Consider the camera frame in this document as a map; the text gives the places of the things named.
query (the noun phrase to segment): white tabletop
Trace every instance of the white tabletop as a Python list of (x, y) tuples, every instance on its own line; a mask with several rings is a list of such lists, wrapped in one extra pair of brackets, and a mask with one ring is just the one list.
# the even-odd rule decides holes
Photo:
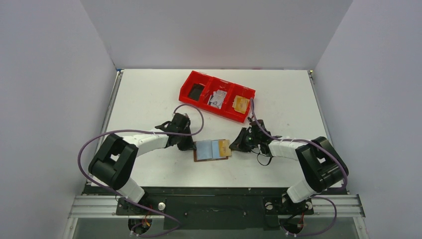
[[(125, 69), (107, 131), (150, 130), (172, 119), (180, 104), (179, 90), (192, 70)], [(256, 90), (256, 114), (273, 135), (314, 139), (325, 129), (307, 71), (197, 70)], [(198, 112), (182, 107), (192, 121), (191, 131), (201, 125)], [(205, 126), (194, 141), (237, 137), (245, 123), (203, 111)], [(267, 158), (259, 157), (262, 163)], [(131, 177), (139, 186), (156, 187), (290, 187), (303, 178), (299, 162), (273, 158), (261, 166), (256, 154), (233, 152), (228, 160), (194, 162), (192, 151), (176, 146), (155, 150), (136, 159)]]

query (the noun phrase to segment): red tray compartment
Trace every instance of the red tray compartment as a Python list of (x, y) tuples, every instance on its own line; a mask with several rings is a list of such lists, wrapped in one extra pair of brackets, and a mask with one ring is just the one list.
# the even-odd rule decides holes
[[(224, 101), (222, 102), (221, 109), (208, 105), (210, 96), (217, 90), (227, 92)], [(254, 98), (255, 90), (192, 71), (180, 89), (179, 101), (192, 104), (216, 115), (243, 123), (249, 114), (250, 102), (248, 103), (244, 114), (237, 112), (233, 108), (233, 101), (236, 96), (247, 99)]]

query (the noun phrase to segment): white wall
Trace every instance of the white wall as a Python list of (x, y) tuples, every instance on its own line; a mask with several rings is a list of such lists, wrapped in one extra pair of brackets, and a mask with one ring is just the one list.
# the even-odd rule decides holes
[(114, 78), (78, 0), (1, 1), (0, 238), (62, 236)]
[(313, 69), (352, 0), (81, 0), (118, 68)]
[(355, 0), (315, 69), (371, 238), (420, 238), (422, 1)]

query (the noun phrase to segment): purple cable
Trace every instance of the purple cable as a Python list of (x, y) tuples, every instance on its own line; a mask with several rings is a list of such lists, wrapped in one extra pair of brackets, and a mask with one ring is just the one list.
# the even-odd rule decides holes
[[(258, 118), (255, 115), (255, 104), (253, 102), (253, 98), (250, 99), (250, 102), (251, 102), (252, 115), (255, 118), (255, 120), (258, 120)], [(344, 183), (343, 183), (343, 185), (340, 188), (336, 188), (335, 190), (341, 191), (343, 189), (346, 189), (346, 185), (347, 185), (347, 174), (346, 174), (346, 171), (344, 170), (343, 166), (341, 166), (340, 162), (332, 154), (330, 154), (327, 150), (325, 150), (324, 148), (322, 148), (318, 144), (316, 144), (316, 143), (314, 143), (314, 142), (312, 142), (310, 140), (307, 140), (307, 139), (276, 138), (274, 136), (271, 136), (269, 133), (267, 133), (267, 131), (262, 128), (262, 126), (261, 126), (260, 123), (257, 123), (257, 125), (261, 129), (261, 131), (266, 136), (270, 137), (271, 139), (278, 140), (278, 141), (291, 141), (291, 142), (304, 142), (304, 143), (308, 143), (308, 144), (311, 144), (312, 146), (316, 147), (317, 149), (319, 149), (323, 153), (325, 153), (328, 157), (330, 157), (334, 161), (334, 163), (337, 164), (338, 168), (341, 171), (341, 174), (343, 174)]]
[[(316, 233), (305, 233), (305, 234), (296, 234), (297, 237), (310, 237), (310, 236), (316, 236), (316, 235), (320, 235), (325, 233), (326, 231), (330, 230), (332, 228), (332, 226), (334, 226), (335, 222), (337, 221), (337, 207), (335, 206), (334, 202), (331, 201), (328, 198), (324, 198), (324, 197), (312, 197), (312, 198), (318, 198), (318, 199), (324, 199), (326, 201), (329, 201), (332, 206), (334, 207), (334, 218), (331, 221), (331, 224), (326, 227), (324, 230), (316, 232)], [(294, 236), (295, 234), (288, 232), (283, 226), (281, 226), (281, 228), (283, 228), (284, 231), (286, 231), (289, 235)]]
[[(90, 180), (91, 182), (93, 182), (93, 183), (95, 183), (95, 184), (97, 184), (98, 186), (100, 186), (100, 187), (102, 187), (102, 188), (104, 188), (104, 189), (106, 189), (106, 190), (108, 190), (108, 191), (110, 191), (110, 192), (112, 192), (112, 193), (115, 193), (115, 194), (117, 194), (117, 195), (119, 195), (119, 196), (122, 196), (119, 192), (117, 192), (116, 190), (114, 190), (114, 189), (112, 189), (112, 188), (110, 188), (110, 187), (107, 187), (107, 186), (104, 186), (103, 184), (101, 184), (101, 183), (99, 183), (98, 181), (96, 181), (96, 180), (94, 180), (92, 177), (90, 177), (85, 171), (84, 171), (84, 169), (82, 168), (82, 163), (81, 163), (81, 158), (82, 158), (82, 152), (84, 151), (84, 149), (88, 146), (88, 144), (90, 144), (92, 141), (94, 141), (94, 140), (96, 140), (96, 139), (98, 139), (98, 138), (101, 138), (101, 137), (103, 137), (103, 136), (105, 136), (105, 135), (109, 135), (109, 134), (112, 134), (112, 133), (122, 133), (122, 132), (136, 132), (136, 133), (145, 133), (145, 134), (167, 134), (167, 135), (181, 135), (181, 136), (193, 136), (193, 135), (197, 135), (198, 133), (200, 133), (201, 131), (202, 131), (202, 129), (204, 128), (204, 116), (202, 115), (202, 112), (197, 108), (197, 107), (195, 107), (195, 106), (193, 106), (193, 105), (190, 105), (190, 104), (181, 104), (181, 105), (179, 105), (179, 106), (177, 106), (175, 109), (174, 109), (174, 111), (173, 111), (173, 113), (175, 113), (176, 111), (177, 111), (177, 109), (179, 109), (180, 107), (182, 107), (182, 106), (190, 106), (190, 107), (193, 107), (193, 108), (195, 108), (195, 110), (197, 110), (198, 112), (199, 112), (199, 114), (200, 114), (200, 116), (201, 116), (201, 120), (202, 120), (202, 124), (201, 124), (201, 128), (197, 131), (197, 132), (195, 132), (195, 133), (172, 133), (172, 132), (150, 132), (150, 131), (143, 131), (143, 130), (137, 130), (137, 129), (120, 129), (120, 130), (113, 130), (113, 131), (109, 131), (109, 132), (105, 132), (105, 133), (102, 133), (102, 134), (100, 134), (100, 135), (98, 135), (98, 136), (95, 136), (94, 138), (92, 138), (92, 139), (90, 139), (90, 140), (88, 140), (84, 145), (82, 145), (82, 148), (81, 148), (81, 150), (79, 150), (79, 154), (78, 154), (78, 167), (79, 167), (79, 170), (81, 171), (81, 173), (88, 179), (88, 180)], [(156, 214), (159, 214), (159, 215), (162, 215), (162, 216), (165, 216), (165, 217), (167, 217), (167, 218), (170, 218), (170, 219), (172, 219), (172, 220), (174, 220), (175, 222), (177, 222), (179, 225), (178, 226), (176, 226), (176, 227), (174, 227), (174, 228), (172, 228), (172, 229), (170, 229), (170, 230), (168, 230), (168, 231), (165, 231), (165, 232), (162, 232), (162, 233), (158, 233), (158, 234), (153, 234), (153, 235), (140, 235), (141, 237), (143, 237), (143, 238), (153, 238), (153, 237), (159, 237), (159, 236), (162, 236), (162, 235), (165, 235), (165, 234), (167, 234), (167, 233), (170, 233), (170, 232), (172, 232), (172, 231), (175, 231), (175, 230), (177, 230), (178, 228), (180, 228), (180, 226), (181, 226), (181, 222), (179, 221), (179, 220), (177, 220), (176, 218), (174, 218), (174, 217), (172, 217), (172, 216), (170, 216), (170, 215), (168, 215), (168, 214), (165, 214), (165, 213), (162, 213), (162, 212), (160, 212), (160, 211), (157, 211), (157, 210), (154, 210), (154, 209), (151, 209), (151, 208), (149, 208), (149, 207), (146, 207), (146, 206), (143, 206), (143, 205), (141, 205), (141, 204), (138, 204), (138, 203), (136, 203), (136, 202), (133, 202), (133, 201), (131, 201), (131, 200), (129, 200), (129, 199), (127, 199), (127, 198), (125, 198), (125, 200), (126, 201), (128, 201), (130, 204), (133, 204), (133, 205), (135, 205), (135, 206), (137, 206), (137, 207), (140, 207), (140, 208), (143, 208), (143, 209), (145, 209), (145, 210), (148, 210), (148, 211), (150, 211), (150, 212), (153, 212), (153, 213), (156, 213)], [(134, 227), (132, 227), (132, 231), (136, 228), (136, 227), (138, 227), (138, 226), (140, 226), (141, 224), (137, 224), (137, 225), (135, 225)]]

